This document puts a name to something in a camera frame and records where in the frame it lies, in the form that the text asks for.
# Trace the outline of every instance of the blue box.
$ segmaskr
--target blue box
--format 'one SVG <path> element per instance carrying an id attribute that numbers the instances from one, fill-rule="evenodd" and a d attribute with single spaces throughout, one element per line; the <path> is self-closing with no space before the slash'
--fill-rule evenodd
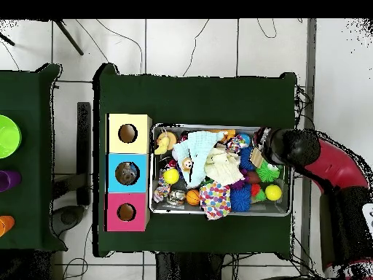
<path id="1" fill-rule="evenodd" d="M 146 193 L 148 191 L 149 155 L 109 153 L 109 193 Z M 115 177 L 120 163 L 131 162 L 136 165 L 140 176 L 134 184 L 121 184 Z"/>

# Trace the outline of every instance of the box hole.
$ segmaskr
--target box hole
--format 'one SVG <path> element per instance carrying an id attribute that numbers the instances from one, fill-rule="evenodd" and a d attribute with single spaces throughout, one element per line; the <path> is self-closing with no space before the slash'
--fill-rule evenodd
<path id="1" fill-rule="evenodd" d="M 115 178 L 120 184 L 131 186 L 140 177 L 140 169 L 134 162 L 122 162 L 115 169 Z"/>
<path id="2" fill-rule="evenodd" d="M 119 139 L 126 144 L 133 143 L 137 139 L 137 130 L 134 125 L 121 125 L 118 131 Z"/>
<path id="3" fill-rule="evenodd" d="M 136 209 L 129 203 L 122 204 L 117 210 L 117 216 L 122 221 L 131 221 L 135 219 Z"/>

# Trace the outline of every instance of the shape sorter box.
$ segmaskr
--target shape sorter box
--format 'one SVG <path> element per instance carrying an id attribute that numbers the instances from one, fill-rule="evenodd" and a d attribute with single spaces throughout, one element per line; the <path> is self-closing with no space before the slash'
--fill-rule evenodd
<path id="1" fill-rule="evenodd" d="M 123 125 L 130 125 L 135 131 L 133 141 L 126 143 L 120 139 L 119 131 Z M 149 153 L 151 126 L 152 119 L 145 114 L 109 114 L 109 150 L 106 151 L 122 154 Z"/>
<path id="2" fill-rule="evenodd" d="M 130 204 L 134 209 L 133 218 L 123 221 L 119 208 Z M 106 207 L 106 230 L 108 232 L 144 232 L 150 218 L 147 193 L 108 193 Z"/>
<path id="3" fill-rule="evenodd" d="M 133 163 L 139 174 L 134 184 L 121 184 L 115 177 L 115 171 L 120 163 Z M 113 154 L 109 153 L 109 183 L 108 193 L 146 193 L 149 179 L 149 155 L 144 154 Z"/>

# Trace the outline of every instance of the green bowl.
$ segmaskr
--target green bowl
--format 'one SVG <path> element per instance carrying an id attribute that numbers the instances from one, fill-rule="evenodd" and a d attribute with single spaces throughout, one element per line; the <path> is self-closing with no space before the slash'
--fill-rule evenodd
<path id="1" fill-rule="evenodd" d="M 0 115 L 0 159 L 9 157 L 20 146 L 19 127 L 7 116 Z"/>

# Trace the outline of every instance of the green table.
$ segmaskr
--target green table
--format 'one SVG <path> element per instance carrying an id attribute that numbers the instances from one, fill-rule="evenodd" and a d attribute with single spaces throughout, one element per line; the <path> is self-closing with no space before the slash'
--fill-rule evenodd
<path id="1" fill-rule="evenodd" d="M 0 249 L 63 250 L 50 229 L 52 210 L 51 87 L 60 66 L 35 72 L 0 71 L 0 114 L 20 127 L 22 143 L 0 160 L 1 170 L 16 170 L 22 182 L 0 193 L 0 215 L 11 215 L 15 226 L 0 238 Z"/>
<path id="2" fill-rule="evenodd" d="M 147 114 L 153 123 L 294 127 L 293 73 L 280 78 L 175 78 L 118 75 L 103 64 L 93 79 L 94 193 L 93 243 L 100 252 L 278 252 L 290 255 L 291 215 L 238 217 L 208 222 L 204 216 L 152 214 L 144 233 L 105 232 L 106 113 Z"/>

